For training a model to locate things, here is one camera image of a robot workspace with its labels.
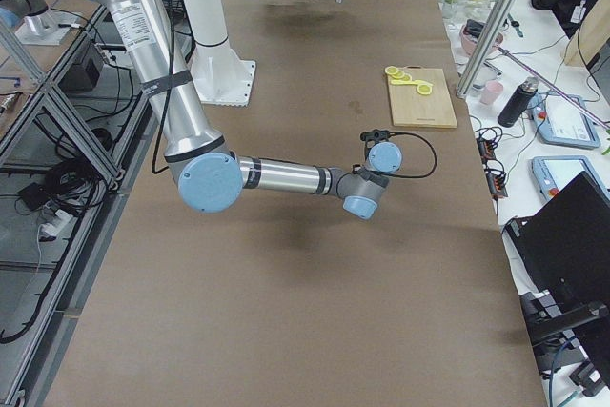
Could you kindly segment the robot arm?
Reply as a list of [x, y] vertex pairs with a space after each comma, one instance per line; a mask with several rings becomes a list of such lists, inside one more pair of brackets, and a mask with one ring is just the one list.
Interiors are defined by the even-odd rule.
[[216, 213], [245, 189], [333, 195], [346, 211], [367, 219], [401, 165], [402, 153], [386, 131], [362, 135], [362, 165], [346, 172], [233, 153], [204, 113], [204, 104], [244, 106], [255, 64], [232, 49], [221, 0], [183, 0], [195, 52], [178, 47], [169, 14], [171, 0], [93, 0], [111, 14], [167, 141], [165, 160], [182, 200]]

